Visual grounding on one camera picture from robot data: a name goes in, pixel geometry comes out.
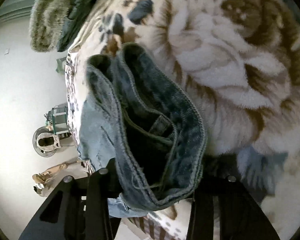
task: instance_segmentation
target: brown floral pattern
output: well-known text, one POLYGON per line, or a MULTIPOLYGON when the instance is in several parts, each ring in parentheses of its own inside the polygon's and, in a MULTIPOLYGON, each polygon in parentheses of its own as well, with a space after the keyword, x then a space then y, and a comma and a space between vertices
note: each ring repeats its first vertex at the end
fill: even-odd
POLYGON ((300 25, 282 0, 113 0, 71 55, 78 102, 88 92, 85 60, 114 57, 129 41, 187 91, 207 123, 210 155, 248 146, 286 153, 284 176, 300 178, 300 25))

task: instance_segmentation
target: screw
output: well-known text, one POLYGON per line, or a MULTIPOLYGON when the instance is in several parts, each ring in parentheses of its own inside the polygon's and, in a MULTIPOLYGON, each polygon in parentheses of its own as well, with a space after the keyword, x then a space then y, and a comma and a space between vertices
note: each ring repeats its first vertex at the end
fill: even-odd
POLYGON ((99 173, 100 173, 101 175, 105 175, 105 174, 108 173, 108 169, 107 169, 107 168, 101 168, 101 169, 99 170, 99 173))
POLYGON ((229 182, 236 182, 237 179, 235 178, 235 176, 228 176, 228 181, 229 182))
POLYGON ((68 183, 68 182, 70 182, 72 179, 73 179, 73 178, 72 178, 71 176, 65 176, 65 177, 63 178, 63 181, 64 181, 65 183, 68 183))

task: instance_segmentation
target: fuzzy blanket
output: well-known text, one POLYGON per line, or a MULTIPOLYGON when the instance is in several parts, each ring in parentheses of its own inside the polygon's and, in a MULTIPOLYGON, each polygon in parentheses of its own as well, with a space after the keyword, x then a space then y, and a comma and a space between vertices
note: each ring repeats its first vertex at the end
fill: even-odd
POLYGON ((58 51, 64 51, 80 30, 93 3, 94 0, 35 0, 30 18, 31 48, 47 52, 58 45, 58 51))
POLYGON ((219 164, 221 156, 236 156, 224 170, 235 167, 252 194, 262 192, 256 199, 289 239, 300 225, 300 212, 283 210, 300 203, 282 197, 292 181, 300 195, 300 24, 284 1, 112 0, 94 13, 90 35, 71 46, 66 71, 75 133, 88 92, 85 60, 137 42, 199 109, 209 131, 207 154, 219 164), (269 198, 277 204, 266 204, 269 198), (290 219, 298 222, 283 229, 290 219))

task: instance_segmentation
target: patterned fabric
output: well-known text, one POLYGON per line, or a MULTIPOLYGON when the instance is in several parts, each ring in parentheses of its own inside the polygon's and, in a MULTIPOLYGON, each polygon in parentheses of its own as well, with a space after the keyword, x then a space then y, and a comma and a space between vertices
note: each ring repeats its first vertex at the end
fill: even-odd
POLYGON ((129 220, 153 240, 178 240, 178 238, 169 235, 160 225, 147 217, 129 218, 129 220))
POLYGON ((76 146, 79 145, 79 137, 77 132, 77 125, 74 122, 74 113, 79 110, 77 99, 75 96, 74 87, 74 64, 71 60, 70 54, 66 58, 65 66, 66 88, 67 88, 67 102, 68 102, 68 126, 72 137, 75 140, 76 146))
MULTIPOLYGON (((88 57, 115 56, 128 41, 147 47, 209 127, 212 157, 206 169, 242 179, 280 238, 290 239, 300 226, 300 11, 295 3, 111 1, 71 54, 77 112, 88 93, 88 57)), ((80 116, 73 121, 79 129, 80 116)))
MULTIPOLYGON (((192 200, 181 200, 164 210, 150 212, 147 217, 160 225, 169 235, 180 240, 186 240, 190 222, 192 200)), ((214 225, 213 239, 220 240, 220 210, 218 197, 213 197, 214 225)))
POLYGON ((69 48, 96 0, 35 0, 30 19, 30 46, 37 52, 69 48))

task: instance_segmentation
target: blue jeans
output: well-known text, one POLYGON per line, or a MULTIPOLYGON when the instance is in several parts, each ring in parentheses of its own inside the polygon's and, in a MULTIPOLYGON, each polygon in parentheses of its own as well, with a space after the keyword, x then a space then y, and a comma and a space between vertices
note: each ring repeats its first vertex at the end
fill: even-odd
POLYGON ((92 56, 87 82, 79 151, 96 170, 116 159, 123 192, 109 202, 110 215, 114 203, 147 213, 193 193, 203 172, 203 121, 145 50, 126 43, 114 59, 92 56))

